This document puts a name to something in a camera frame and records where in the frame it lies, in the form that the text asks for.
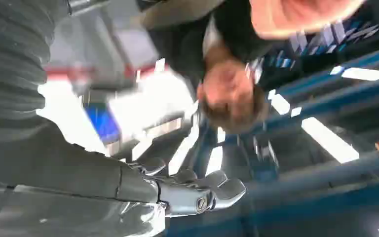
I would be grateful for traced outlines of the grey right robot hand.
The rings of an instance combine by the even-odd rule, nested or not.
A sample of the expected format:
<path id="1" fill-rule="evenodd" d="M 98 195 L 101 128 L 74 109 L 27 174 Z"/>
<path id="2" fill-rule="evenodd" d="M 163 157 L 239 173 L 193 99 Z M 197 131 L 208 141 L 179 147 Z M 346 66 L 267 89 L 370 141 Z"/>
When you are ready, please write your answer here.
<path id="1" fill-rule="evenodd" d="M 51 122 L 22 139 L 0 134 L 0 237 L 152 237 L 170 217 L 226 209 L 245 192 L 221 171 L 148 176 L 66 142 Z"/>

